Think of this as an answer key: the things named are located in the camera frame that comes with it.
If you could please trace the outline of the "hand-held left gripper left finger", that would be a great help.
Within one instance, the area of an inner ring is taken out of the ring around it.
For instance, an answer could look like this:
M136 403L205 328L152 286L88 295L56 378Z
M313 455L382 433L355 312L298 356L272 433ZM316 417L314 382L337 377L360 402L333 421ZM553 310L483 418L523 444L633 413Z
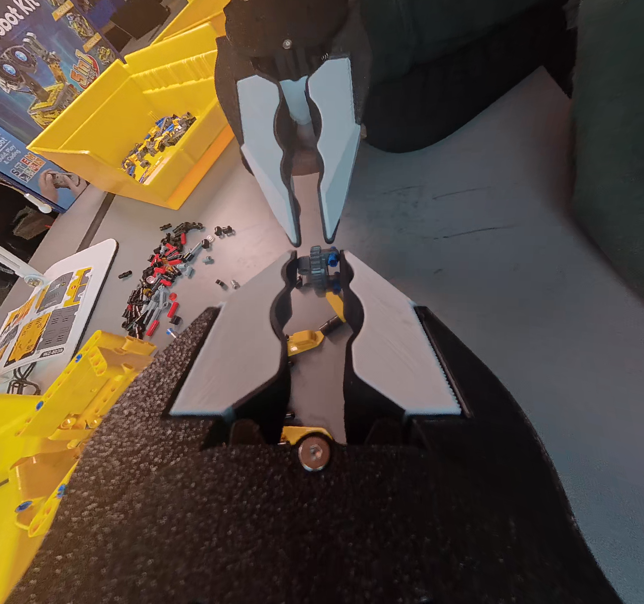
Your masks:
M285 370L297 260L287 250L219 305L171 416L228 417Z

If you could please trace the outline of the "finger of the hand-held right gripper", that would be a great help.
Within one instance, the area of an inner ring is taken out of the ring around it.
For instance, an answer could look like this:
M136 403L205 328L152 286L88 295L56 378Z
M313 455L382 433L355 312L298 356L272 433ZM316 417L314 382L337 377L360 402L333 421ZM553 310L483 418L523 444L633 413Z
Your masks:
M348 194L360 141L351 61L329 58L308 78L316 148L321 160L318 200L325 242L332 244Z
M241 152L289 242L298 247L302 240L294 194L285 181L285 149L276 134L281 89L255 74L237 82L237 99L243 134Z

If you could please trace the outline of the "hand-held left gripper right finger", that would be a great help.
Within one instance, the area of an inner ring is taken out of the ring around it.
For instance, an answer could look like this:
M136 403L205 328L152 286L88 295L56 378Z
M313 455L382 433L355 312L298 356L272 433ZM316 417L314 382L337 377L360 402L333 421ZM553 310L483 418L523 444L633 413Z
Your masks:
M463 408L421 324L418 306L349 251L342 252L350 369L405 416L460 416Z

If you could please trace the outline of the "grey lego gear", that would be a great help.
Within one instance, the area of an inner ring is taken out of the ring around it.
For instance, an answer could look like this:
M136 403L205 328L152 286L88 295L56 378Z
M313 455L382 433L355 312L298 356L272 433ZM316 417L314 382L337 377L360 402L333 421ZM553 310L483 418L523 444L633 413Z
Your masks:
M324 248L316 245L310 248L308 255L298 258L298 275L302 278L303 286L310 287L318 297L325 297L326 292L331 291L333 280L337 279L341 283L340 259L335 268L326 265L325 254L329 249L339 251L335 246Z

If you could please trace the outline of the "yellow grey lego claw assembly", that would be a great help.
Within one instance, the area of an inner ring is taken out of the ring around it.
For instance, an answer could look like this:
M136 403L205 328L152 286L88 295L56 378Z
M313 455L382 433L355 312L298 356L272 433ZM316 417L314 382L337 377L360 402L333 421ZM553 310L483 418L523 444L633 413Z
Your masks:
M319 330L304 330L287 336L286 353L288 363L292 363L291 358L295 355L318 347L324 338L325 335ZM295 446L302 439L309 436L320 436L333 440L332 435L324 427L285 424L281 432L279 444Z

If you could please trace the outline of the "heap of mixed lego parts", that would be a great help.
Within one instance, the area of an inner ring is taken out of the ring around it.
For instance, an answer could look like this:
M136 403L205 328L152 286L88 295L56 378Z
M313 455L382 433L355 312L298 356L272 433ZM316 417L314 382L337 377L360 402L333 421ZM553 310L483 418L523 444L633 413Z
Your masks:
M146 183L162 164L166 152L181 141L196 121L197 117L189 111L157 119L144 139L122 160L121 170L134 181Z

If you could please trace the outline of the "pile of small lego pieces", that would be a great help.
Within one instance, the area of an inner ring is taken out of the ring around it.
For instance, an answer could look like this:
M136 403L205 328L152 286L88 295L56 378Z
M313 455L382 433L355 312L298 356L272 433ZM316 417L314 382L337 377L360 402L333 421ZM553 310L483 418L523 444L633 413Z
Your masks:
M122 314L122 329L135 339L150 339L160 325L181 324L175 287L193 277L198 255L213 240L201 222L164 224L163 235L147 258Z

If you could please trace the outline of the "large yellow black lego model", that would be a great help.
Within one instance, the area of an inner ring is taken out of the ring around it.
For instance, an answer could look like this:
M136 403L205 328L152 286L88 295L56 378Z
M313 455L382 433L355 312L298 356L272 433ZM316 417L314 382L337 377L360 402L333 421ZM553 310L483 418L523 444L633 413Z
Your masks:
M156 349L97 331L42 395L1 396L1 544L45 534L86 444Z

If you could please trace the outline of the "blue toy set box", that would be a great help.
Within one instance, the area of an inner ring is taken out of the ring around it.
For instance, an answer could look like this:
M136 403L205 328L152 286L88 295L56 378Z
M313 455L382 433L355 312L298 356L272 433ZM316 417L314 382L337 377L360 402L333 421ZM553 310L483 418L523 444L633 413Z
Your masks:
M28 145L119 58L72 0L1 0L1 177L40 210L88 183Z

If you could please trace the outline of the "person's right hand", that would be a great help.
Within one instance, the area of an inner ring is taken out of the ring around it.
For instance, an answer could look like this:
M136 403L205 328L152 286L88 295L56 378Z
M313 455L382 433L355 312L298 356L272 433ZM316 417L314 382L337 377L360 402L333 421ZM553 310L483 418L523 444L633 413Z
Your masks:
M293 175L319 172L318 138L307 99L308 79L308 76L303 76L297 80L284 79L279 82L288 114L288 146L292 148Z

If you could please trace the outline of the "book stand with white base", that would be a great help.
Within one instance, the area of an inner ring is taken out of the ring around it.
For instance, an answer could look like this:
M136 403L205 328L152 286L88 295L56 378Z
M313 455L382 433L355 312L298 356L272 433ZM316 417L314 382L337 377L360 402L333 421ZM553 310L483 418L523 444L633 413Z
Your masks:
M35 368L33 372L29 375L29 379L40 385L40 387L46 387L53 382L55 377L60 374L64 367L69 363L69 361L76 354L80 345L84 339L87 324L92 316L93 309L99 295L104 286L104 282L109 273L115 255L117 254L118 244L114 239L107 239L101 243L91 246L85 250L77 252L76 254L70 255L69 257L60 260L53 264L48 270L41 274L37 278L36 285L30 285L30 293L28 299L36 290L41 290L43 286L48 285L54 279L59 276L73 270L78 270L81 268L92 267L93 274L92 279L87 286L84 296L83 303L78 312L78 317L74 324L74 327L71 331L71 336L68 344L65 347L63 354L41 359L40 361L33 362ZM1 369L1 382L7 384L13 376L13 372L27 367L31 364L20 364L17 368L12 370Z

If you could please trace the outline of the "yellow bin with small parts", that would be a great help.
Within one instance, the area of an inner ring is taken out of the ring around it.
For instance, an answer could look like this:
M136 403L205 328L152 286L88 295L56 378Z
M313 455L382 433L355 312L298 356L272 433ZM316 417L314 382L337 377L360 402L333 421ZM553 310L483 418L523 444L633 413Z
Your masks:
M105 192L178 210L233 140L216 97L220 31L207 22L117 60L28 149ZM151 158L144 180L122 162L162 117L196 117Z

